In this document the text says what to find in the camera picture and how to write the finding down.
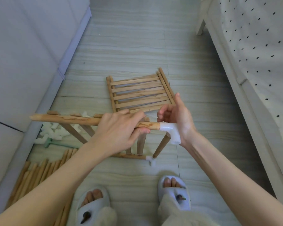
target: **light wood plank flooring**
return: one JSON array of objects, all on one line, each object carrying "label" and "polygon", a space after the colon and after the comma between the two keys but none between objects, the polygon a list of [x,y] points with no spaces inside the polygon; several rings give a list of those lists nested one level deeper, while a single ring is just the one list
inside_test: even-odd
[{"label": "light wood plank flooring", "polygon": [[[92,18],[52,110],[61,114],[87,111],[90,116],[112,112],[106,76],[121,80],[153,74],[161,67],[173,91],[181,93],[197,129],[272,192],[210,35],[207,31],[195,35],[199,6],[200,0],[91,0]],[[156,112],[147,115],[156,119]],[[163,135],[159,131],[147,135],[144,152],[152,154]],[[63,142],[81,146],[70,136]],[[56,160],[64,150],[34,145],[29,160]],[[147,161],[117,158],[95,167],[75,193],[67,225],[74,225],[80,195],[95,184],[107,187],[119,225],[158,225],[157,181],[165,174],[184,179],[192,210],[209,214],[220,225],[240,225],[195,160],[181,146],[170,144],[156,167]]]}]

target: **forearm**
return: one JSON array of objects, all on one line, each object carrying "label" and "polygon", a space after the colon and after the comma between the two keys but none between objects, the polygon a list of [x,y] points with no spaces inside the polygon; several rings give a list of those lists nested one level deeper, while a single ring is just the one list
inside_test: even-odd
[{"label": "forearm", "polygon": [[77,187],[100,163],[100,150],[88,143],[48,179],[0,215],[0,225],[50,225]]},{"label": "forearm", "polygon": [[283,225],[283,205],[195,133],[185,146],[242,225]]}]

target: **pile of wooden rods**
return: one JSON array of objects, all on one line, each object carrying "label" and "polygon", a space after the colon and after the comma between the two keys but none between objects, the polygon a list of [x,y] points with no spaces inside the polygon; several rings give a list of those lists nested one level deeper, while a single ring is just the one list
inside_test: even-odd
[{"label": "pile of wooden rods", "polygon": [[[38,163],[34,163],[30,170],[28,170],[28,168],[30,167],[31,162],[26,161],[14,189],[11,192],[6,209],[36,188],[41,182],[47,179],[52,173],[67,162],[76,152],[77,149],[68,149],[64,152],[64,155],[60,160],[50,163],[48,162],[48,159],[45,159],[40,166]],[[59,212],[53,226],[66,225],[73,196],[74,194],[71,195],[64,208]]]}]

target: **white slipper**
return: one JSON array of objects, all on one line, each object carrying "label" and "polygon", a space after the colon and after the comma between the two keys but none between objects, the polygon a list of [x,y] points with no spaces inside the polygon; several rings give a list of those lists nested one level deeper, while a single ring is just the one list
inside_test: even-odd
[{"label": "white slipper", "polygon": [[[164,180],[166,178],[169,178],[169,179],[175,178],[176,181],[181,185],[182,188],[164,187]],[[172,175],[162,176],[158,181],[159,203],[161,203],[161,200],[164,194],[170,194],[171,197],[174,198],[174,200],[178,202],[181,210],[185,210],[185,211],[191,210],[190,195],[186,188],[185,183],[181,180],[181,178],[172,176]]]},{"label": "white slipper", "polygon": [[[89,191],[93,191],[95,189],[99,189],[102,192],[103,198],[99,198],[99,199],[92,201],[92,202],[84,205],[83,207],[81,207],[82,202],[84,201],[87,193]],[[79,225],[85,225],[85,226],[93,225],[95,220],[96,220],[96,217],[98,215],[98,212],[106,206],[110,207],[110,199],[109,199],[109,195],[108,195],[108,192],[107,192],[105,187],[95,186],[95,187],[92,187],[91,189],[87,190],[79,198],[79,201],[78,201],[78,204],[77,204],[77,208],[76,208],[77,211],[76,211],[76,216],[75,216],[76,225],[77,226],[79,226]]]}]

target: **white polka dot fabric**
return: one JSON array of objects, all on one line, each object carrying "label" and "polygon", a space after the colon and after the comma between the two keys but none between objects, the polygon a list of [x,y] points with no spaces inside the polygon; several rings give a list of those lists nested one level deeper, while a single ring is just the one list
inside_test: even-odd
[{"label": "white polka dot fabric", "polygon": [[218,0],[234,65],[250,81],[283,139],[283,0]]}]

